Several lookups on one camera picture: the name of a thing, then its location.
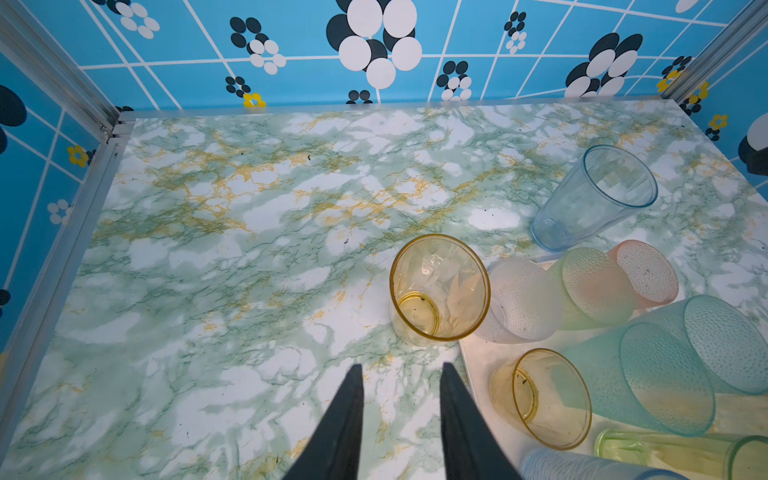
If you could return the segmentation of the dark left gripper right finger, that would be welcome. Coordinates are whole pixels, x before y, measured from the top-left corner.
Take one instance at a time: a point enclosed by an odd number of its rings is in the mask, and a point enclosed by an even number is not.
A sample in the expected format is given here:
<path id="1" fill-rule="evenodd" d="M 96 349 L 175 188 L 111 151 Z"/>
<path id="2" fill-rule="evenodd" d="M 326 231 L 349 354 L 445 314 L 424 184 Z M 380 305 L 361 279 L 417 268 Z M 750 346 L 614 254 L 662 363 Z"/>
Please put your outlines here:
<path id="1" fill-rule="evenodd" d="M 440 416 L 447 479 L 521 479 L 450 362 L 440 378 Z"/>

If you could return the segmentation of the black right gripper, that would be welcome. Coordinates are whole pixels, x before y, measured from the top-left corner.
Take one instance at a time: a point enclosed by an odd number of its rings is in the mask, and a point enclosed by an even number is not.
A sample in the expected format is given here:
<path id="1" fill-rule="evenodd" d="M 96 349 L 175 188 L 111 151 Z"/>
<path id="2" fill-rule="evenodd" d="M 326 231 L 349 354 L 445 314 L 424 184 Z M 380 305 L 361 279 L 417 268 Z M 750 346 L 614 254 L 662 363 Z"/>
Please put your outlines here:
<path id="1" fill-rule="evenodd" d="M 765 113 L 752 122 L 738 147 L 738 156 L 746 165 L 749 173 L 767 175 L 767 146 L 768 113 Z"/>

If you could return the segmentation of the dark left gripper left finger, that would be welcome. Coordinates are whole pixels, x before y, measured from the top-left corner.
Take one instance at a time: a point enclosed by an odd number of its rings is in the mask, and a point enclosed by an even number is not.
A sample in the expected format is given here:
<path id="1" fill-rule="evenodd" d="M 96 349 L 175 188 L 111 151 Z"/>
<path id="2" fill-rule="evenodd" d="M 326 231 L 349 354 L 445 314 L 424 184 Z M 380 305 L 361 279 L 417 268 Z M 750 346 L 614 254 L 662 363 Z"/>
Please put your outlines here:
<path id="1" fill-rule="evenodd" d="M 284 479 L 357 479 L 363 411 L 362 365 L 354 364 Z"/>

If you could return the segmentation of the blue clear glass front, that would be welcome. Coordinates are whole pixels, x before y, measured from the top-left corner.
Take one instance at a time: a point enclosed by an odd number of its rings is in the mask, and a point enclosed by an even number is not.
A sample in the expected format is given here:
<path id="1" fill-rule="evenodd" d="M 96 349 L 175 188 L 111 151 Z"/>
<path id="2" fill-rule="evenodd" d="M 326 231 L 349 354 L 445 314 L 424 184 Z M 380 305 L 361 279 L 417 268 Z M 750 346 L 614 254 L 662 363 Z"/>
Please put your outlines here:
<path id="1" fill-rule="evenodd" d="M 670 470 L 547 448 L 533 449 L 523 459 L 520 471 L 524 479 L 685 479 Z"/>

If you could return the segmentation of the amber short glass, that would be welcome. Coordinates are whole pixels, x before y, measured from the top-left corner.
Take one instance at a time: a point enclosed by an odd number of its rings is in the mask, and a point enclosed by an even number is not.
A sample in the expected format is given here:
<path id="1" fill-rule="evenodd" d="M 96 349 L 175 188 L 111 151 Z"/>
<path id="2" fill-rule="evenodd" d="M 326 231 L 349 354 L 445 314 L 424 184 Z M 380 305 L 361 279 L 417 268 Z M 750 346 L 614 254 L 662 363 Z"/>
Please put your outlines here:
<path id="1" fill-rule="evenodd" d="M 554 350 L 535 348 L 500 364 L 490 374 L 488 391 L 498 415 L 549 448 L 574 449 L 591 429 L 587 385 Z"/>

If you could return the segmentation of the clear frosted textured cup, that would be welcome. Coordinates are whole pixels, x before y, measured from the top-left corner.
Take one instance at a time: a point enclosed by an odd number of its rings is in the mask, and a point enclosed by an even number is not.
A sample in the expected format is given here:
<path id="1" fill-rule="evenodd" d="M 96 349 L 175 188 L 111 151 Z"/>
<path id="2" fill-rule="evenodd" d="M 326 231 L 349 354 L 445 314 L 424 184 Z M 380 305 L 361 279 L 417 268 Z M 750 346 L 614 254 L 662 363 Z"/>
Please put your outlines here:
<path id="1" fill-rule="evenodd" d="M 475 334 L 489 342 L 515 344 L 551 337 L 564 307 L 555 280 L 530 260 L 511 257 L 490 270 L 491 303 Z"/>

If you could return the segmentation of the pink textured cup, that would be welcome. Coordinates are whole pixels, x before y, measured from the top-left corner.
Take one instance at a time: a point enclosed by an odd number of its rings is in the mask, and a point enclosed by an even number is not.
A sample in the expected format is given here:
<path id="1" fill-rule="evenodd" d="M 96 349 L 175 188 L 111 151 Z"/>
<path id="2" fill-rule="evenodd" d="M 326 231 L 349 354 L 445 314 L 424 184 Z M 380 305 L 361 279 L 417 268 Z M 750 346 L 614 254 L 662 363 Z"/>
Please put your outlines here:
<path id="1" fill-rule="evenodd" d="M 666 257 L 639 240 L 626 240 L 607 252 L 627 275 L 635 295 L 635 309 L 672 303 L 679 293 L 677 274 Z"/>

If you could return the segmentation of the teal textured cup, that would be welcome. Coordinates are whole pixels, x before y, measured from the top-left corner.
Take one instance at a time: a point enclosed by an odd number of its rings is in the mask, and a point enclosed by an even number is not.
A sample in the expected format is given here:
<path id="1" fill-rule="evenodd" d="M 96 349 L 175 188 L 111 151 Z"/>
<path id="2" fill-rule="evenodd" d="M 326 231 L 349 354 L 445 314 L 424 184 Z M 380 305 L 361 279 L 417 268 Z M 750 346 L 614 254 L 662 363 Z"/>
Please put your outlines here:
<path id="1" fill-rule="evenodd" d="M 692 349 L 717 393 L 767 393 L 767 342 L 736 307 L 697 295 L 640 315 L 631 323 L 658 325 Z"/>
<path id="2" fill-rule="evenodd" d="M 593 411 L 624 424 L 698 437 L 714 422 L 715 393 L 687 344 L 652 323 L 632 323 L 566 347 Z"/>

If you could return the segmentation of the light green textured cup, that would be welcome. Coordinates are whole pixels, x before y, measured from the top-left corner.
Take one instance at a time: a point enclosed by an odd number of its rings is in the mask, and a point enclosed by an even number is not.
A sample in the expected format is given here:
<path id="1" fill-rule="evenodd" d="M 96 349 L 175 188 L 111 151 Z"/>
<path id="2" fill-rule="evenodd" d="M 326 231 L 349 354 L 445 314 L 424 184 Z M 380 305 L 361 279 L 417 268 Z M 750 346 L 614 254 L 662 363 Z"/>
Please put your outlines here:
<path id="1" fill-rule="evenodd" d="M 636 307 L 631 282 L 606 253 L 588 247 L 567 251 L 547 274 L 563 302 L 560 330 L 615 327 L 629 321 Z"/>

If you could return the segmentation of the green clear glass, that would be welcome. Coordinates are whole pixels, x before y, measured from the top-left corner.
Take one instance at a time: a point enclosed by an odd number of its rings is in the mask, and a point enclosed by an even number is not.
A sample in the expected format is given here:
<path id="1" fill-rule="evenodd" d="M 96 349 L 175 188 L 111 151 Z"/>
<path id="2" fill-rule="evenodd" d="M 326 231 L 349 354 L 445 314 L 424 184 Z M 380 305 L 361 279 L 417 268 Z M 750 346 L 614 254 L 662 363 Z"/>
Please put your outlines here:
<path id="1" fill-rule="evenodd" d="M 597 436 L 594 453 L 604 459 L 671 470 L 690 479 L 767 477 L 767 438 L 762 435 L 689 438 L 607 429 Z"/>

